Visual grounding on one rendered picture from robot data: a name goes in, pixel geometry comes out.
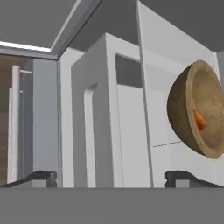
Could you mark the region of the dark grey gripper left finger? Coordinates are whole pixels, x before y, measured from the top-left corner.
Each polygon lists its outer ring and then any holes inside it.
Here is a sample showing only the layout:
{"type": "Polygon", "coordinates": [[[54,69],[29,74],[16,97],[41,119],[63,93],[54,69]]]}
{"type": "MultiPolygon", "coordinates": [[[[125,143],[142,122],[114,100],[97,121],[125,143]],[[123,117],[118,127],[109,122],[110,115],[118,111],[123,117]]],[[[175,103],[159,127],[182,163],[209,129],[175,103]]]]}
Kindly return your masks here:
{"type": "Polygon", "coordinates": [[[33,171],[25,178],[21,178],[17,181],[13,181],[8,184],[0,185],[0,188],[11,188],[33,180],[44,180],[46,182],[47,188],[56,188],[57,187],[56,179],[57,179],[56,171],[33,171]]]}

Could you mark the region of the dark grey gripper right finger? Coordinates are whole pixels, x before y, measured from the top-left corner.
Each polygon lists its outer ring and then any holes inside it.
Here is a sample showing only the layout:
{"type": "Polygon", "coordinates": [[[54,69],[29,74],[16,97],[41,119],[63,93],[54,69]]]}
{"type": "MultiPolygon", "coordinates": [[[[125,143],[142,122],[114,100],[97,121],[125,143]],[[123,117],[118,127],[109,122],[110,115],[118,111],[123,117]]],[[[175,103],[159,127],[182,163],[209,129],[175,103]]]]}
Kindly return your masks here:
{"type": "Polygon", "coordinates": [[[219,187],[214,183],[196,178],[189,171],[166,171],[165,179],[166,188],[219,187]]]}

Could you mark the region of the orange carrot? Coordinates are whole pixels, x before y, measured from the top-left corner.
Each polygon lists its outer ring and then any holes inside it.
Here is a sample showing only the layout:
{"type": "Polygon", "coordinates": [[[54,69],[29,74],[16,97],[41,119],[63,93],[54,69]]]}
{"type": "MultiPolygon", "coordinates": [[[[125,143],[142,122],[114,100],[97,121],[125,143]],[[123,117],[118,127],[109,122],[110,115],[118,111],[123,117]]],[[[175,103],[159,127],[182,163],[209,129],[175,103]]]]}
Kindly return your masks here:
{"type": "Polygon", "coordinates": [[[194,108],[192,111],[194,113],[196,126],[199,131],[202,131],[207,126],[207,122],[205,118],[203,117],[203,115],[198,110],[194,108]]]}

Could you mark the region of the brown wooden bowl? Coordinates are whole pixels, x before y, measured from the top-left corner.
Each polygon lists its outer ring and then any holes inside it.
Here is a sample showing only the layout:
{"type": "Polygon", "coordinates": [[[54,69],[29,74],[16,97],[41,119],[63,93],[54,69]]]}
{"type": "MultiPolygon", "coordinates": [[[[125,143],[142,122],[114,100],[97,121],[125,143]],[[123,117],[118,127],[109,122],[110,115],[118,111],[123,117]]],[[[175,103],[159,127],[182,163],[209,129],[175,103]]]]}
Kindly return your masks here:
{"type": "Polygon", "coordinates": [[[189,148],[208,158],[224,152],[224,94],[215,71],[204,61],[188,66],[174,81],[167,99],[167,115],[175,134],[189,148]],[[206,120],[199,131],[193,109],[206,120]]]}

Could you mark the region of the white fridge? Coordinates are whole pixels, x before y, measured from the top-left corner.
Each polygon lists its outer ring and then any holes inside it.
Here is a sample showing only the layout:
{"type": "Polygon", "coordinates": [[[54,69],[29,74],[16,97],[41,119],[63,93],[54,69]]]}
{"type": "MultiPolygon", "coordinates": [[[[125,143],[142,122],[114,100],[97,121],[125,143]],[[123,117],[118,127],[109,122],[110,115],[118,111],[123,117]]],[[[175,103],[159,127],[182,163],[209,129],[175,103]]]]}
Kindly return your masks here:
{"type": "Polygon", "coordinates": [[[62,185],[88,187],[84,92],[95,83],[96,187],[150,186],[139,48],[110,34],[60,58],[62,185]]]}

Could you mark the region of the grey cabinet door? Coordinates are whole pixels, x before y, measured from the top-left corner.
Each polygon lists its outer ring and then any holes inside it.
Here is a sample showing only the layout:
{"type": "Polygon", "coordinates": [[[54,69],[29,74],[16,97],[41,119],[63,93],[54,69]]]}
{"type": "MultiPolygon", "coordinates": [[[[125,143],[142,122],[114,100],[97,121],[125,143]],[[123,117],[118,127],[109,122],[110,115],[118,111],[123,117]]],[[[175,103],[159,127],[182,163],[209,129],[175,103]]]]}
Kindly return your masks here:
{"type": "Polygon", "coordinates": [[[19,177],[59,169],[57,62],[28,59],[20,94],[19,177]]]}

